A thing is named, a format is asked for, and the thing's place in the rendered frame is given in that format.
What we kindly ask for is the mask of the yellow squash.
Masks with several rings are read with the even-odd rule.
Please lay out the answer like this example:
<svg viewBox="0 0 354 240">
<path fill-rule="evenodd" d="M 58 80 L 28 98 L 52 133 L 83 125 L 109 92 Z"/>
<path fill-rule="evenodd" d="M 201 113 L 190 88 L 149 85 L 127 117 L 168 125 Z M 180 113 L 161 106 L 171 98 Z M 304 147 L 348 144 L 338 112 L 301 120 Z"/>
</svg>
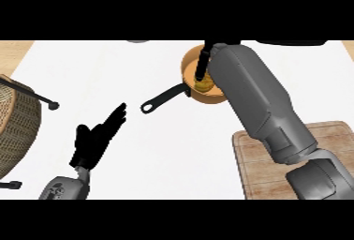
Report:
<svg viewBox="0 0 354 240">
<path fill-rule="evenodd" d="M 201 81 L 193 80 L 193 82 L 195 82 L 195 85 L 193 85 L 195 89 L 202 93 L 208 92 L 214 87 L 214 81 L 208 73 L 205 73 L 205 76 Z"/>
</svg>

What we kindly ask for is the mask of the wooden cutting board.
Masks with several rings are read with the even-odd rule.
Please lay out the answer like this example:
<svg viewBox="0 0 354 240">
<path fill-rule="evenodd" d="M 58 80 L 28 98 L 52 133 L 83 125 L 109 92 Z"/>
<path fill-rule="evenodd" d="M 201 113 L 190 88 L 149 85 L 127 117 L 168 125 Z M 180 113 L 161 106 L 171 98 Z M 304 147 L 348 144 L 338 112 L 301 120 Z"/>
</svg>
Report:
<svg viewBox="0 0 354 240">
<path fill-rule="evenodd" d="M 354 128 L 344 121 L 329 121 L 307 125 L 319 147 L 332 151 L 354 176 Z M 276 164 L 263 143 L 246 131 L 232 135 L 236 165 L 245 198 L 248 200 L 295 200 L 297 194 L 285 174 L 304 165 Z"/>
</svg>

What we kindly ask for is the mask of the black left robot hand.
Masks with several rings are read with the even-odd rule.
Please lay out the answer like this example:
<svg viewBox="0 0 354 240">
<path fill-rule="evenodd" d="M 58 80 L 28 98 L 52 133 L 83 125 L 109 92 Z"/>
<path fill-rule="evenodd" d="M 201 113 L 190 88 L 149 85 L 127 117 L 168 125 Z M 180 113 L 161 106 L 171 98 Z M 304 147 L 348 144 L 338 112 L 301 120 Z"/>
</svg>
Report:
<svg viewBox="0 0 354 240">
<path fill-rule="evenodd" d="M 99 164 L 106 147 L 126 122 L 126 104 L 112 111 L 106 120 L 93 128 L 77 126 L 75 153 L 69 165 L 93 170 Z"/>
</svg>

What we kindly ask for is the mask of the wicker basket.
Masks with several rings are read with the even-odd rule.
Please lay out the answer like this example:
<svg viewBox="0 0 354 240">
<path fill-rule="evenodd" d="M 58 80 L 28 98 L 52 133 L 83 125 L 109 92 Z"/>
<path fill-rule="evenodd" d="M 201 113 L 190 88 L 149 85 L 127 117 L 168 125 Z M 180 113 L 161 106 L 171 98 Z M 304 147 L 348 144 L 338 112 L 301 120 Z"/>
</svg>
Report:
<svg viewBox="0 0 354 240">
<path fill-rule="evenodd" d="M 28 153 L 40 123 L 38 99 L 0 83 L 0 179 Z"/>
</svg>

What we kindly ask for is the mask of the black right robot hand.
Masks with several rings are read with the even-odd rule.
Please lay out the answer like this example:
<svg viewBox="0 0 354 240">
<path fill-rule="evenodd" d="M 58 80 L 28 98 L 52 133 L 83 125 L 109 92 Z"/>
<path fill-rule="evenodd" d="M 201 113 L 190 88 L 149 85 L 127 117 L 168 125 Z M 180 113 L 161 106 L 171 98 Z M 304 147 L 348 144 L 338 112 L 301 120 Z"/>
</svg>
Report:
<svg viewBox="0 0 354 240">
<path fill-rule="evenodd" d="M 208 62 L 211 58 L 211 48 L 217 43 L 226 43 L 229 45 L 239 45 L 242 40 L 205 40 L 205 46 L 199 54 L 196 71 L 195 71 L 195 80 L 202 81 L 205 77 L 205 72 L 208 68 Z"/>
</svg>

